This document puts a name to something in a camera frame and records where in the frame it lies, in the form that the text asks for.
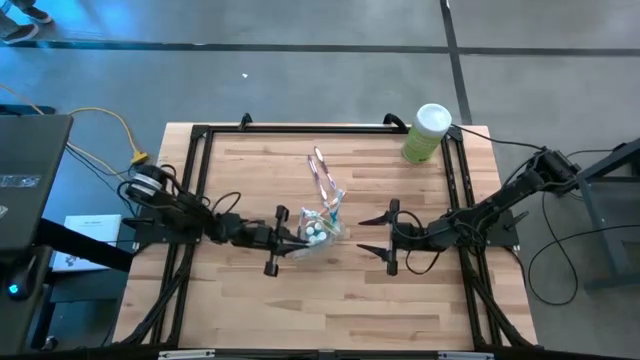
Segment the wire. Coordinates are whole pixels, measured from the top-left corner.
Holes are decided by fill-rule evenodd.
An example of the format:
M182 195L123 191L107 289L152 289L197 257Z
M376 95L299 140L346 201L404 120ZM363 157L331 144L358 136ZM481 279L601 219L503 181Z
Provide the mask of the wire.
M220 204L220 202L222 202L222 200L224 200L224 199L226 199L226 198L228 198L230 196L233 196L233 195L237 196L236 201L234 201L233 204L231 204L231 206L229 206L227 211L225 211L222 214L225 215L225 214L228 214L229 212L231 212L231 210L233 210L233 208L236 207L236 204L238 204L238 201L240 201L240 198L242 197L242 194L239 191L232 191L230 193L226 193L226 194L222 195L222 197L219 198L218 201L216 201L215 204L213 204L213 207L211 208L211 212L212 213L215 212L216 207L218 207L218 205Z
M567 159L570 158L573 155L578 155L578 154L583 154L583 153L603 153L603 152L612 152L613 149L611 150L605 150L605 149L592 149L592 150L580 150L580 151L574 151L571 154L567 155ZM584 199L582 198L582 196L574 194L572 192L568 192L567 196L569 196L570 198L574 199L574 200L578 200L578 201L583 201Z
M494 143L498 143L498 144L505 144L505 145L518 145L518 146L524 146L524 147L534 148L534 149L536 149L536 150L544 150L544 148L543 148L543 147L541 147L541 146L537 146L537 145L533 145L533 144L521 143L521 142L517 142L517 141L504 141L504 140L496 140L496 139L492 139L492 138L490 138L490 137L488 137L488 136L484 136L484 135L482 135L482 134L478 134L478 133L477 133L477 132L475 132L475 131L471 131L471 130L469 130L469 129L466 129L466 128L464 128L464 127L462 127L462 126L459 126L459 125L456 125L456 124L451 124L451 126L453 126L453 127L457 128L457 129L460 129L460 130L462 130L462 131L466 131L466 132L468 132L468 133L470 133L470 134L473 134L473 135L475 135L475 136L479 136L479 137L481 137L481 138L483 138L483 139L485 139L485 140L489 140L489 141L494 142Z
M23 103L31 106L38 114L40 115L45 115L44 112L42 110L40 110L40 108L38 108L31 100L29 100L27 97L20 95L19 93L17 93L16 91L12 90L11 88L9 88L8 86L0 83L0 87L2 87L3 89L5 89L6 91L8 91L9 93L13 94L16 98L18 98L20 101L22 101ZM98 108L98 107L86 107L86 108L79 108L76 110L73 110L69 113L69 115L71 114L75 114L78 112L82 112L82 111L101 111L110 115L115 116L118 120L120 120L120 122L122 123L122 125L125 128L125 131L127 132L127 135L129 137L129 143L131 144L131 148L133 149L133 159L132 159L132 163L138 163L140 161L146 160L148 158L148 155L146 153L141 153L140 151L138 151L138 148L135 146L134 142L133 142L133 137L131 135L131 131L129 130L129 127L127 126L126 122L124 121L124 119L109 110L103 109L103 108ZM105 167L105 169L109 170L109 172L111 172L111 174L115 175L118 177L118 179L120 179L120 181L124 181L124 178L122 178L122 176L120 176L118 174L117 171L115 171L111 166L109 166L109 164L107 164L104 160L100 159L99 157L91 154L90 152L80 148L79 146L71 143L70 141L67 141L67 145L69 147L71 147L72 149L74 149L75 151L82 153L84 156L90 158L91 160L97 162L98 164L102 165Z
M138 148L136 147L136 144L133 142L133 136L131 135L131 129L129 129L129 126L127 125L127 122L124 121L124 119L122 118L122 116L114 113L113 111L107 110L107 109L103 109L103 108L99 108L99 107L84 107L84 108L78 108L75 110L72 110L69 115L73 115L73 114L77 114L79 112L83 112L83 111L100 111L106 114L109 114L113 117L115 117L116 119L120 120L120 123L122 124L122 126L124 127L124 130L127 132L127 137L129 138L129 144L131 144L131 149L133 150L133 154L135 156L136 153L139 153L140 151L138 150Z
M518 254L512 248L508 246L503 246L503 248L508 252L510 252L511 255L513 255L513 258L516 259L516 261L518 262L518 266L520 266L520 272L522 273L522 281L524 282L524 286L526 287L527 277L524 275L524 264L522 263L522 260L520 260L520 257L518 256Z
M100 169L99 167L95 166L93 163L91 163L91 161L89 161L87 158L85 158L84 155L82 155L81 153L77 152L73 148L67 146L66 149L68 151L73 152L74 154L78 155L79 157L83 158L86 161L87 165L91 166L94 170L100 172L104 176L117 176L117 175L122 175L122 174L129 174L131 169L133 168L133 164L132 164L131 166L129 166L129 168L127 170L118 171L115 174L111 174L111 173L108 173L108 172Z
M427 270L416 271L409 265L409 256L411 255L411 251L412 250L407 251L407 256L404 258L404 264L407 266L407 270L411 271L412 273L414 273L416 275L424 275L424 274L428 273L433 268L433 266L436 264L436 262L438 261L438 258L440 257L440 254L442 253L442 252L436 253L436 256L434 256L433 260L431 260L431 264L429 264L429 267L427 267Z
M548 249L549 247L551 247L552 245L558 244L560 245L560 243L562 243L563 241L567 241L567 240L571 240L571 239L575 239L577 237L580 236L584 236L584 235L589 235L589 234L595 234L598 232L602 232L602 231L608 231L608 230L616 230L616 229L627 229L627 228L640 228L640 224L636 224L636 225L618 225L618 226L611 226L611 227L606 227L606 228L601 228L601 229L596 229L596 230L590 230L590 231L583 231L577 234L573 234L573 235L569 235L566 237L563 237L561 239L556 239L550 243L548 243L547 245L543 246L540 250L538 250L538 252L535 253L535 255L533 255L533 258L531 258L531 262L529 263L529 270L527 270L527 279L529 280L529 287L531 288L531 290L533 291L534 295L536 295L536 297L549 305L555 305L555 306L561 306L561 305L566 305L569 302L561 302L561 303L550 303L542 298L540 298L540 296L533 290L533 286L532 286L532 282L531 282L531 268L533 267L533 263L536 261L536 259L538 258L538 256L545 251L546 249Z
M547 304L547 305L552 305L552 306L563 306L563 305L567 305L570 304L578 295L578 273L576 272L576 268L573 266L573 262L571 261L571 258L569 258L569 255L567 254L566 250L564 249L564 246L562 246L562 244L560 243L560 241L558 240L558 237L556 236L555 232L553 231L553 228L551 228L551 223L549 222L549 217L547 216L547 209L544 206L545 202L545 195L547 193L543 193L542 194L542 215L544 217L544 221L545 223L547 223L547 227L549 228L549 232L551 232L551 237L553 237L553 242L552 244L558 244L558 247L560 247L560 251L562 251L562 255L565 257L565 259L567 259L567 263L569 264L569 268L571 268L571 276L573 277L573 281L574 281L574 287L573 290L571 292L571 296L569 296L568 299L563 300L563 301L549 301L544 299L542 296L540 296L540 294L538 294L538 292L536 291L535 287L533 286L533 283L531 282L531 264L533 263L533 259L535 259L534 256L533 259L531 260L531 263L529 263L529 271L528 271L528 280L529 280L529 287L531 288L531 292L533 293L533 295L535 295L538 300L542 301L543 303Z
M104 166L107 170L109 170L109 172L111 172L111 174L113 174L114 176L118 177L118 179L120 179L120 181L124 181L124 178L121 175L118 175L118 172L113 170L113 168L111 166L109 166L109 164L107 164L104 160L100 159L99 157L91 154L90 152L83 150L82 148L72 144L70 141L67 141L67 146L69 146L70 148L72 148L73 150L82 153L84 156L90 158L91 160L97 162L98 164Z
M83 160L83 158L81 158L79 155L75 154L73 151L66 149L67 152L69 153L69 155L73 156L76 160L78 160L78 162L80 162L80 164L84 165L87 169L89 169L89 171L91 171L98 179L100 179L100 181L102 181L109 189L111 189L111 191L117 193L117 190L114 189L111 184L109 184L107 182L107 180L103 179L100 174L98 174L97 171L95 171L94 169L91 168L91 166L87 165L87 163L85 163ZM122 196L120 196L120 199L122 200L122 202L124 203L124 205L127 207L127 209L129 210L129 212L131 212L131 215L133 215L133 217L136 216L135 211L133 210L133 206L131 205L131 203L129 203L129 201L125 198L123 198Z
M578 154L584 154L584 153L602 153L602 152L611 152L612 150L605 150L605 149L589 149L589 150L579 150L579 151L574 151L570 154L568 154L566 156L566 158L570 158L574 155L578 155ZM549 217L547 215L547 209L545 206L545 196L546 196L546 192L542 194L542 215L544 217L544 221L547 224L547 228L549 228L549 232L551 232L551 236L553 237L553 242L551 244L558 244L558 247L560 247L560 251L562 252L562 255L565 257L565 259L567 259L567 263L569 264L569 268L571 269L571 275L574 279L574 283L575 286L571 292L571 296L569 296L569 298L567 300L564 301L559 301L559 302L554 302L554 301L549 301L547 299L544 299L542 296L540 296L540 294L536 291L535 287L533 286L533 283L531 282L531 265L533 264L533 261L535 260L535 258L539 255L540 252L536 253L536 255L534 255L533 259L531 260L531 263L529 263L529 270L527 272L527 278L528 278L528 282L529 282L529 287L531 288L531 292L533 293L533 295L535 295L538 300L542 301L543 303L547 304L547 305L552 305L552 306L563 306L563 305L567 305L570 304L578 295L578 273L576 272L576 268L573 265L573 262L571 261L571 258L569 258L569 255L567 254L566 250L564 249L564 246L562 246L562 244L560 243L560 241L558 240L558 237L556 236L555 232L553 231L553 228L551 227L551 223L549 221ZM575 194L572 193L568 193L568 195L570 195L572 198L576 199L576 200L582 200L582 197L577 196Z
M438 235L438 234L442 234L442 233L444 233L444 232L447 232L447 231L451 230L451 228L450 228L450 227L448 227L448 228L445 228L445 229L438 230L438 231L436 231L436 232L434 232L434 233L424 234L424 235L421 235L421 236L411 236L411 235L407 235L407 234L403 233L402 231L400 231L400 229L398 229L398 217L399 217L401 214L407 214L407 215L409 215L413 220L415 220L415 221L416 221L416 223L418 223L418 228L420 229L420 232L422 232L422 231L424 230L424 227L422 226L422 222L420 222L420 219L418 219L418 217L416 216L416 214L412 213L411 211L407 211L407 210L400 210L400 211L398 211L397 213L395 213L395 214L394 214L394 216L393 216L393 218L391 218L391 226L392 226L392 228L393 228L393 230L394 230L395 232L397 232L398 234L400 234L400 236L402 236L402 237L406 238L407 240L425 240L425 239L428 239L428 238L430 238L430 237L432 237L432 236L436 236L436 235Z

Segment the concrete floor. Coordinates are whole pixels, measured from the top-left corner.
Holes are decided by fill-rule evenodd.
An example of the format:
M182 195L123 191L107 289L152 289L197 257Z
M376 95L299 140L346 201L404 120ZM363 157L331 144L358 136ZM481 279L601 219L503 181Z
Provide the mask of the concrete floor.
M55 27L43 33L48 40L447 45L438 0L38 4L56 19ZM450 6L459 46L640 48L640 3L634 0L450 0ZM26 21L15 9L10 14ZM461 56L461 66L473 123L488 125L495 138L572 152L611 148L640 134L640 57L471 55ZM411 119L421 104L437 102L461 122L446 54L0 48L0 69L0 81L38 104L61 112L101 106L120 113L150 153L157 153L166 122L239 121L244 112L265 122L378 123L387 112ZM14 100L0 93L0 102ZM113 119L81 114L71 137L126 168L130 150ZM494 148L503 177L530 155L526 148ZM597 159L575 158L585 166ZM560 236L591 229L580 202L547 200ZM551 237L539 196L517 209L531 212L518 227L527 264ZM61 222L66 215L106 213L125 214L125 208L93 174L65 156L45 216ZM567 244L581 282L602 276L604 255L596 241L584 237ZM558 301L570 294L573 279L557 249L539 259L534 273L543 296ZM113 286L123 284L114 275ZM637 358L639 296L638 287L595 294L581 288L572 304L551 307L530 294L539 342L550 349ZM92 311L112 312L113 304L58 309L51 333L60 338L60 348L102 341L110 317ZM73 326L60 317L74 318Z

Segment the plastic bag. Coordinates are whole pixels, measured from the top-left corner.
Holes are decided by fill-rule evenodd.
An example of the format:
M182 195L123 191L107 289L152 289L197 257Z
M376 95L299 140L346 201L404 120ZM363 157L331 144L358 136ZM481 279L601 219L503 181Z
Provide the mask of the plastic bag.
M340 219L340 206L345 192L338 189L336 198L331 203L325 202L320 212L302 208L298 221L298 237L307 240L308 249L301 249L291 253L295 260L308 258L344 237L346 228Z

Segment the wooden tabletop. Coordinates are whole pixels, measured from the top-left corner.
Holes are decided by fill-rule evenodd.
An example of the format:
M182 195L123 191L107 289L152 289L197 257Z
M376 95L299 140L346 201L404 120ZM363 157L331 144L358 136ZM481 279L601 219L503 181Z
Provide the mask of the wooden tabletop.
M179 179L192 125L167 124L160 150L159 162L174 165ZM485 126L469 128L488 135ZM407 271L405 253L398 252L399 273L390 277L380 259L356 247L387 246L386 226L357 223L383 214L391 198L400 199L401 208L413 211L423 224L449 207L440 149L427 163L411 165L400 155L403 140L402 135L215 135L205 191L211 200L240 191L242 199L234 212L271 224L276 206L285 205L291 211L288 225L294 229L301 207L320 209L307 164L307 155L318 146L338 186L347 191L340 212L348 231L343 241L309 259L281 259L277 278L262 274L267 253L203 240L191 271L180 346L471 349L455 249L444 252L423 276ZM491 143L466 133L464 143L475 198L481 201L500 187ZM454 167L459 173L455 159ZM198 174L197 165L193 174ZM166 245L152 245L134 259L114 340L129 335L156 300L166 252ZM433 256L413 253L411 266L424 269ZM518 264L499 248L488 249L487 261L496 301L521 334L535 343ZM489 339L484 306L479 310ZM170 303L164 335L172 314Z

